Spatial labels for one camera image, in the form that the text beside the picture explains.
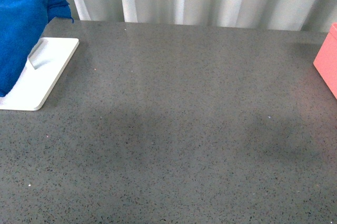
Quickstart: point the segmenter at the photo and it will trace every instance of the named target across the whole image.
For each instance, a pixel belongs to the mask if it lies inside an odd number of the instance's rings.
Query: pink container
[[[314,66],[337,98],[337,23],[333,23],[318,52]]]

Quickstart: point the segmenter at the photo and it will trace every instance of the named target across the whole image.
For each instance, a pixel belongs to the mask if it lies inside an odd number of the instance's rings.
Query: blue cloth
[[[71,18],[66,0],[0,0],[0,97],[12,90],[54,17]]]

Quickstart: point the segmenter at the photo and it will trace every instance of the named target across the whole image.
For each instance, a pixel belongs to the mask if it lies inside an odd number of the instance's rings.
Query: white tray
[[[77,38],[41,38],[13,89],[0,98],[0,109],[39,110],[73,56]]]

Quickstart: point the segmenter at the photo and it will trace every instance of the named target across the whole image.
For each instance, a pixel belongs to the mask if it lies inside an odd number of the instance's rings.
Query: gray table
[[[40,111],[0,111],[0,223],[337,222],[326,34],[56,19]]]

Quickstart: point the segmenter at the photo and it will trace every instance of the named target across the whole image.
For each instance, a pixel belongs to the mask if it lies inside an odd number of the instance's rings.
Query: white holder
[[[0,109],[39,110],[79,45],[77,38],[40,38],[13,89],[0,98]]]

